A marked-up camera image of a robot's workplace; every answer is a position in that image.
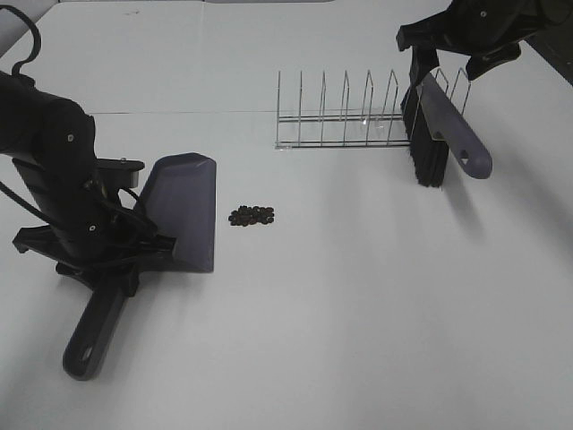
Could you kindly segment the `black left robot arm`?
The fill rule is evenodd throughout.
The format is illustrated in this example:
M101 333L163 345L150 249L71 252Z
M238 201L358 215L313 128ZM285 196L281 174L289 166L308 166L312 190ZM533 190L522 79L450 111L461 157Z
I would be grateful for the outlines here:
M19 253L56 262L58 273L95 290L112 275L136 276L152 262L171 259L175 239L163 236L141 199L130 194L144 164L99 159L96 126L74 101L37 90L26 78L1 75L1 152L34 199L7 195L43 225L21 228L13 240Z

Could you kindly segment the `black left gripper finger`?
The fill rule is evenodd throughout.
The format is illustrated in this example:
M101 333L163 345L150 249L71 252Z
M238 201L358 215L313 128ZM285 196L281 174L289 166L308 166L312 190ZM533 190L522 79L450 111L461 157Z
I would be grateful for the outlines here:
M140 277L146 272L170 271L174 263L172 253L143 255L131 266L128 275L127 296L134 297L140 286Z

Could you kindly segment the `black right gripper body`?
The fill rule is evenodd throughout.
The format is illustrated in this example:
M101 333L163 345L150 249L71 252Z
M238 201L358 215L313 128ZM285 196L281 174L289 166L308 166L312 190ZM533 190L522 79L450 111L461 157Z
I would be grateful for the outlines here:
M537 31L537 9L530 1L453 1L421 21L402 25L398 49L435 48L467 56L487 54Z

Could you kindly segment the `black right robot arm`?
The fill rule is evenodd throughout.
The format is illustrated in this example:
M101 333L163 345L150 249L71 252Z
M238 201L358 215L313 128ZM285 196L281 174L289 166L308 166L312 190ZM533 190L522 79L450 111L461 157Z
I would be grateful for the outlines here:
M468 56L471 81L519 58L519 43L565 23L570 1L453 1L442 12L399 27L398 50L412 50L410 86L440 66L438 53Z

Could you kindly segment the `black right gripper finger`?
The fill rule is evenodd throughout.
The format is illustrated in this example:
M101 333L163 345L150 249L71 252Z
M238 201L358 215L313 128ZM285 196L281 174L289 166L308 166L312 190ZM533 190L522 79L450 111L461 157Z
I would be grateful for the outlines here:
M466 64L466 75L474 81L495 67L517 60L521 55L518 43L500 47L487 54L472 55Z
M409 71L410 86L417 87L424 77L437 67L438 54L435 48L413 46Z

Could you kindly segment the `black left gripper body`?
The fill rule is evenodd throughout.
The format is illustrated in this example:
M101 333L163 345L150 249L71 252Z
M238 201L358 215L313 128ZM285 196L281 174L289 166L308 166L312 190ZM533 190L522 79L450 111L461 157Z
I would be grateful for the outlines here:
M14 200L44 222L18 232L13 244L20 253L46 256L64 276L97 278L140 256L171 250L140 196L133 197L132 208L119 198L120 192L133 191L143 162L90 158L66 163L55 158L42 164L14 158L13 164L34 203L20 196Z

